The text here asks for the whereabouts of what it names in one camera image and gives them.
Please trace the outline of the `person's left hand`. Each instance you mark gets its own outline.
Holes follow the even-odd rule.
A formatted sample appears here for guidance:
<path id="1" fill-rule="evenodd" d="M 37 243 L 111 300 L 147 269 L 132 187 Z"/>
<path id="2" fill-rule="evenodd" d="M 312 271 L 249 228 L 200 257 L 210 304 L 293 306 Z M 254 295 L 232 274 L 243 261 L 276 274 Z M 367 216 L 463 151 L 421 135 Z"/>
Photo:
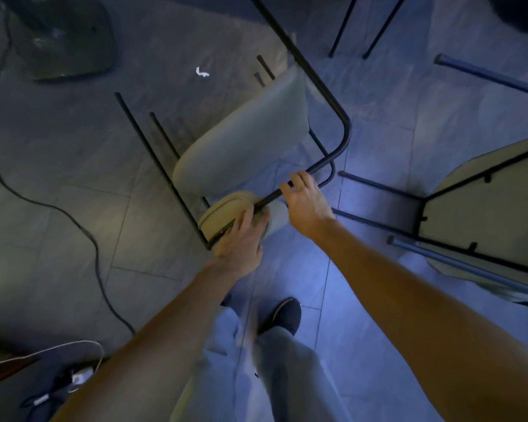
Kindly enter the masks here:
<path id="1" fill-rule="evenodd" d="M 260 265 L 263 254 L 260 243 L 262 236 L 240 232 L 240 223 L 245 211 L 233 221 L 233 225 L 218 241 L 214 247 L 215 257 L 210 263 L 212 272 L 231 282 L 237 282 L 252 273 Z"/>

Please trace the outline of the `person's right hand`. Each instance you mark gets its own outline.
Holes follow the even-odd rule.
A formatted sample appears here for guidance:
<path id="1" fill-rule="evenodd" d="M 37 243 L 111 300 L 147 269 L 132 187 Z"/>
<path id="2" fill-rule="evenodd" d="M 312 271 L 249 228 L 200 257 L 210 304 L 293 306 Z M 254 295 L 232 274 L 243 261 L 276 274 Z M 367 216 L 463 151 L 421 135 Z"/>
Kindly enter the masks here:
<path id="1" fill-rule="evenodd" d="M 296 201 L 288 205 L 290 224 L 302 235 L 316 241 L 336 223 L 330 205 L 315 179 L 306 171 L 290 173 Z"/>

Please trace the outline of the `beige chair with black frame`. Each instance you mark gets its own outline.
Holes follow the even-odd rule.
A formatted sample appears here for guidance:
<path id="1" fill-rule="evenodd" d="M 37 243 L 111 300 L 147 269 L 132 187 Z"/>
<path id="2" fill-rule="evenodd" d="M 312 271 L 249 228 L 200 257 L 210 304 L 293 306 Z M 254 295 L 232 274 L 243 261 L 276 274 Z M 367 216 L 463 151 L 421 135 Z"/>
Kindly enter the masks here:
<path id="1" fill-rule="evenodd" d="M 275 77 L 262 56 L 257 59 L 272 79 L 269 86 L 253 100 L 243 104 L 215 127 L 200 137 L 182 155 L 169 177 L 141 127 L 125 103 L 115 93 L 121 109 L 141 139 L 149 156 L 168 183 L 185 216 L 195 228 L 207 250 L 215 247 L 232 226 L 234 214 L 221 215 L 225 223 L 207 226 L 207 218 L 215 217 L 223 204 L 209 205 L 207 195 L 221 193 L 249 179 L 268 163 L 276 161 L 309 135 L 323 157 L 307 168 L 314 174 L 331 166 L 331 176 L 320 184 L 330 183 L 336 173 L 335 159 L 347 148 L 351 121 L 338 100 L 332 95 L 307 59 L 286 34 L 261 0 L 251 0 L 274 33 L 294 59 L 294 65 Z M 327 152 L 310 128 L 306 100 L 306 83 L 310 81 L 343 125 L 343 137 L 331 152 Z"/>

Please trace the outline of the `person's right forearm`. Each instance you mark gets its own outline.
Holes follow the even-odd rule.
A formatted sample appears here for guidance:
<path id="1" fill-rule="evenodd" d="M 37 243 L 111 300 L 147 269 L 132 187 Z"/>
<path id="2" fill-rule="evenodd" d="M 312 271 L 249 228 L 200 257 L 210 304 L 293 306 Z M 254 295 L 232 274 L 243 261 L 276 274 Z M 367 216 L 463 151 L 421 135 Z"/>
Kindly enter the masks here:
<path id="1" fill-rule="evenodd" d="M 334 219 L 309 237 L 399 351 L 446 422 L 528 422 L 528 348 Z"/>

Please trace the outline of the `person's left forearm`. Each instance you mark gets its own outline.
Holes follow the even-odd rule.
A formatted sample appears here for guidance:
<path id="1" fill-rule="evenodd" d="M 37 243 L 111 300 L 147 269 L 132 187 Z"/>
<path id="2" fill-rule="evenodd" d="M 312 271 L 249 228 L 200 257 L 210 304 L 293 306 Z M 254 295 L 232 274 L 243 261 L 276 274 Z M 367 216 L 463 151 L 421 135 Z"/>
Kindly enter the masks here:
<path id="1" fill-rule="evenodd" d="M 221 302 L 250 272 L 227 258 L 207 264 L 50 422 L 148 422 L 172 413 L 202 354 Z"/>

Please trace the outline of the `dark right shoe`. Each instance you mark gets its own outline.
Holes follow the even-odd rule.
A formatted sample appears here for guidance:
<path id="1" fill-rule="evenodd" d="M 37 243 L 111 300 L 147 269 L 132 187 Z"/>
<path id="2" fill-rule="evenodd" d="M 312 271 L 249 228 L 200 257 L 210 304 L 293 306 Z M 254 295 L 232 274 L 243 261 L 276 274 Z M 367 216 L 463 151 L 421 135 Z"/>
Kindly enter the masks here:
<path id="1" fill-rule="evenodd" d="M 297 298 L 289 297 L 282 300 L 264 319 L 257 335 L 260 336 L 274 327 L 281 327 L 295 336 L 301 324 L 302 308 Z"/>

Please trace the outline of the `grey trousers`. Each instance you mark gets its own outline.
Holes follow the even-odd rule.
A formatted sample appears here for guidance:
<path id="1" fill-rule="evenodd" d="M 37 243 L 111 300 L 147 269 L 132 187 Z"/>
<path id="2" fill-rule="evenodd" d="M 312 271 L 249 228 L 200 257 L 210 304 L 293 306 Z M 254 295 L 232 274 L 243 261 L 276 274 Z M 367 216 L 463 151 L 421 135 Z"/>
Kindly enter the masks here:
<path id="1" fill-rule="evenodd" d="M 222 302 L 202 354 L 169 422 L 235 422 L 236 368 L 232 359 L 239 327 Z M 316 351 L 281 327 L 257 336 L 253 361 L 275 422 L 352 422 Z"/>

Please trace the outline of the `black metal furniture leg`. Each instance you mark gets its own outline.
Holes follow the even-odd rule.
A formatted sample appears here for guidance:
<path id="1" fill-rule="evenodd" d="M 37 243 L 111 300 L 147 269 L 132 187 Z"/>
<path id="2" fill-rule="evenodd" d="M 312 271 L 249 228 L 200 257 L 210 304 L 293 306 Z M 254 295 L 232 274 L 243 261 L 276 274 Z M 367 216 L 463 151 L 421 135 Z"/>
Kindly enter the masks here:
<path id="1" fill-rule="evenodd" d="M 395 3 L 393 9 L 387 16 L 387 19 L 384 21 L 382 27 L 380 28 L 379 32 L 376 34 L 375 38 L 371 42 L 370 46 L 367 48 L 367 50 L 363 53 L 362 59 L 367 60 L 370 55 L 372 54 L 373 50 L 377 46 L 377 44 L 380 42 L 382 36 L 387 31 L 387 28 L 390 26 L 391 22 L 394 20 L 397 13 L 400 11 L 402 5 L 405 3 L 406 0 L 397 0 Z"/>
<path id="2" fill-rule="evenodd" d="M 354 7 L 355 7 L 357 1 L 358 0 L 351 0 L 350 1 L 350 4 L 348 5 L 348 7 L 346 9 L 345 16 L 344 16 L 344 18 L 342 20 L 342 23 L 341 23 L 340 27 L 339 27 L 337 36 L 336 36 L 336 38 L 334 40 L 334 43 L 331 46 L 331 49 L 330 49 L 330 51 L 328 53 L 328 58 L 333 58 L 334 57 L 334 55 L 336 53 L 336 50 L 338 49 L 338 45 L 339 45 L 339 43 L 340 43 L 340 41 L 342 39 L 342 36 L 343 36 L 343 34 L 345 32 L 345 29 L 347 27 L 348 21 L 350 20 L 350 17 L 352 15 L 352 12 L 354 10 Z"/>

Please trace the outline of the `grey metal pole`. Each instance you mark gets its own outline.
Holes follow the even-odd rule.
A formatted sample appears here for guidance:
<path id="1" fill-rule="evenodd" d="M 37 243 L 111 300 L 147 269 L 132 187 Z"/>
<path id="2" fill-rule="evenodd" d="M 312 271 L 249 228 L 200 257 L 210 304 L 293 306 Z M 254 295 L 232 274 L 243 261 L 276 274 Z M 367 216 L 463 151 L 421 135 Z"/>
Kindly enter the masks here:
<path id="1" fill-rule="evenodd" d="M 503 85 L 505 87 L 528 94 L 528 83 L 520 79 L 509 77 L 492 70 L 475 66 L 474 64 L 461 61 L 444 54 L 438 54 L 434 58 L 434 64 L 448 67 L 486 81 Z"/>
<path id="2" fill-rule="evenodd" d="M 523 292 L 525 294 L 528 294 L 528 285 L 524 283 L 520 283 L 516 280 L 512 280 L 510 278 L 507 278 L 505 276 L 500 276 L 496 273 L 493 273 L 491 271 L 481 269 L 479 267 L 476 267 L 474 265 L 453 259 L 451 257 L 442 255 L 440 253 L 437 253 L 435 251 L 422 248 L 417 245 L 408 244 L 401 240 L 396 240 L 393 235 L 389 235 L 386 240 L 387 244 L 402 248 L 404 250 L 408 250 L 410 252 L 413 252 L 415 254 L 422 255 L 426 258 L 432 259 L 434 261 L 446 264 L 448 266 L 461 269 L 463 271 L 469 272 L 473 275 L 477 275 L 480 277 L 483 277 L 487 280 L 493 281 L 495 283 L 499 283 L 502 286 L 506 286 L 514 291 L 517 292 Z"/>

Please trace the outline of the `black power adapter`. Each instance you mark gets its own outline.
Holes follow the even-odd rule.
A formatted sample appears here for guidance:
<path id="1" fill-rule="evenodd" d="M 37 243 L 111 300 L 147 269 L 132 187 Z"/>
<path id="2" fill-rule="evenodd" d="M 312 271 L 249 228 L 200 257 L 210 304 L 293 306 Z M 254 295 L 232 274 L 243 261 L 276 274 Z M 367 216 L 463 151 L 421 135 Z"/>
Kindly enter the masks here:
<path id="1" fill-rule="evenodd" d="M 35 409 L 43 404 L 54 403 L 60 404 L 61 393 L 75 392 L 82 384 L 88 381 L 97 371 L 92 363 L 78 363 L 61 370 L 54 378 L 52 386 L 46 392 L 25 398 L 21 404 L 21 409 Z"/>

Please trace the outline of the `dark plastic-wrapped stand base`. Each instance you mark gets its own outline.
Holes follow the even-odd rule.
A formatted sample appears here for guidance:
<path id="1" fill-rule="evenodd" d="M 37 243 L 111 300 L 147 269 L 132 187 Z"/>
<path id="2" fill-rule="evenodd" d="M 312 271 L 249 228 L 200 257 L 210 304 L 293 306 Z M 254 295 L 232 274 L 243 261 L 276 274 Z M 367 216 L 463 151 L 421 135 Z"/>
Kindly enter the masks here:
<path id="1" fill-rule="evenodd" d="M 7 32 L 33 80 L 91 76 L 114 67 L 114 31 L 100 0 L 0 1 L 12 14 Z"/>

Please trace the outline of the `brown wooden furniture piece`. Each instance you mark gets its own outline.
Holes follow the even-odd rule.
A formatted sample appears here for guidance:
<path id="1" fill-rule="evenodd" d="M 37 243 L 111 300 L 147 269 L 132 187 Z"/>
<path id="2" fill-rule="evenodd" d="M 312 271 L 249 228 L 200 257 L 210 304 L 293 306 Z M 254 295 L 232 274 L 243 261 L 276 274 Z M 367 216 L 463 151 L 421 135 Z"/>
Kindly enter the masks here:
<path id="1" fill-rule="evenodd" d="M 0 350 L 0 382 L 38 361 L 38 357 Z"/>

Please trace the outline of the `overturned beige chair black frame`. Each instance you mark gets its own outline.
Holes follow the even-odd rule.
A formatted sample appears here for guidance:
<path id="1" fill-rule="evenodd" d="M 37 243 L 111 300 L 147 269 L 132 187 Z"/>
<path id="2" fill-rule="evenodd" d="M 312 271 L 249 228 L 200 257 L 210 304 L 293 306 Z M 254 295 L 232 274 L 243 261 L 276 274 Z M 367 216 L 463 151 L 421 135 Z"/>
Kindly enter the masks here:
<path id="1" fill-rule="evenodd" d="M 418 203 L 411 232 L 334 210 L 343 218 L 528 285 L 528 138 L 475 157 L 420 197 L 344 171 L 339 176 Z M 528 307 L 528 294 L 426 258 L 440 273 Z"/>

